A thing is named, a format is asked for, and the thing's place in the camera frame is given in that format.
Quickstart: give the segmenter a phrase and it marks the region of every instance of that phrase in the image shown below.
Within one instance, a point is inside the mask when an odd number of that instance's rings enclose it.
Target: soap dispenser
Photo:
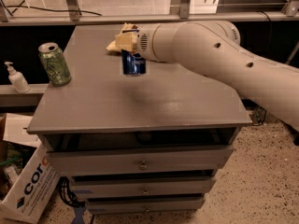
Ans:
[[[14,86],[14,88],[17,90],[18,93],[25,93],[30,90],[30,86],[27,83],[27,80],[22,75],[21,72],[16,71],[15,68],[13,68],[11,65],[13,63],[11,62],[5,62],[5,65],[7,66],[7,70],[9,72],[9,80],[11,84]]]

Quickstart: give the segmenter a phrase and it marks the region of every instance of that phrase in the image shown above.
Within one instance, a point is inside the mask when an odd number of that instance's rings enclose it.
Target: gray drawer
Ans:
[[[60,176],[215,170],[227,162],[229,147],[52,152],[47,159]]]
[[[174,197],[163,199],[86,202],[86,209],[92,214],[196,210],[201,208],[204,201],[205,199],[203,197]]]
[[[80,199],[207,193],[216,180],[207,176],[81,181],[70,184]]]

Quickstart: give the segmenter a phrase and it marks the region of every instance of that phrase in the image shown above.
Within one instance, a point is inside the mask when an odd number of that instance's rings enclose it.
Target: soda can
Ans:
[[[71,79],[63,51],[56,43],[49,42],[39,46],[39,59],[53,86],[63,86]]]
[[[125,30],[127,32],[139,32],[139,30]],[[140,56],[137,51],[130,52],[121,50],[122,56],[122,71],[126,76],[139,76],[146,73],[146,60]]]

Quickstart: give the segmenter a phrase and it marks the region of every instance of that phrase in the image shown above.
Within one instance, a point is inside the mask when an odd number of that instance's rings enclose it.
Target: cabinet top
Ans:
[[[122,25],[76,27],[64,51],[72,80],[47,87],[28,133],[119,133],[250,124],[237,92],[178,63],[126,77],[107,45]]]

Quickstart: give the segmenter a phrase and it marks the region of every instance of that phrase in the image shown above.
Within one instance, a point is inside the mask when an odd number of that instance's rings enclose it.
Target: rolling cabinet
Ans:
[[[120,28],[75,29],[64,52],[73,79],[49,84],[27,132],[91,213],[198,209],[250,118],[235,90],[177,63],[122,75],[105,50]]]

